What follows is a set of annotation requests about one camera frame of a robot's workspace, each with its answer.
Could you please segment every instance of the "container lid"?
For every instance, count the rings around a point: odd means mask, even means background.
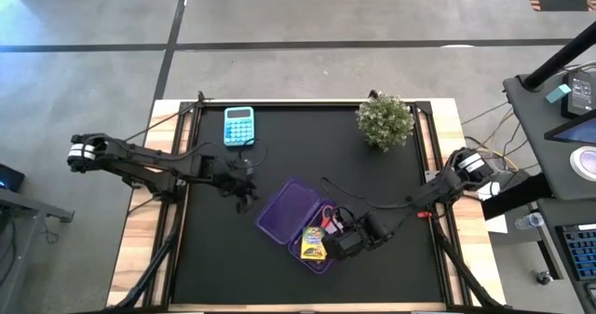
[[[256,225],[279,244],[287,244],[305,226],[322,199],[298,179],[290,179],[269,198]]]

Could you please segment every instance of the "water bottle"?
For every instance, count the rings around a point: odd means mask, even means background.
[[[539,227],[544,224],[544,219],[540,212],[533,212],[525,215],[515,221],[515,227],[520,230],[526,230],[533,227]]]

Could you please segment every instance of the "blue calculator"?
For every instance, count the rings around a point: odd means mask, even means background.
[[[225,116],[223,143],[226,146],[252,145],[254,143],[254,111],[252,108],[227,108],[223,114]]]

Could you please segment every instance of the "keyboard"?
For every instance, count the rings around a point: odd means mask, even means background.
[[[596,280],[596,225],[567,225],[555,228],[576,280]]]

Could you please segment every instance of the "yellow crayon box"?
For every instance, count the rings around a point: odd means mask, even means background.
[[[302,233],[300,258],[323,261],[327,256],[321,240],[325,236],[325,229],[318,226],[308,226]]]

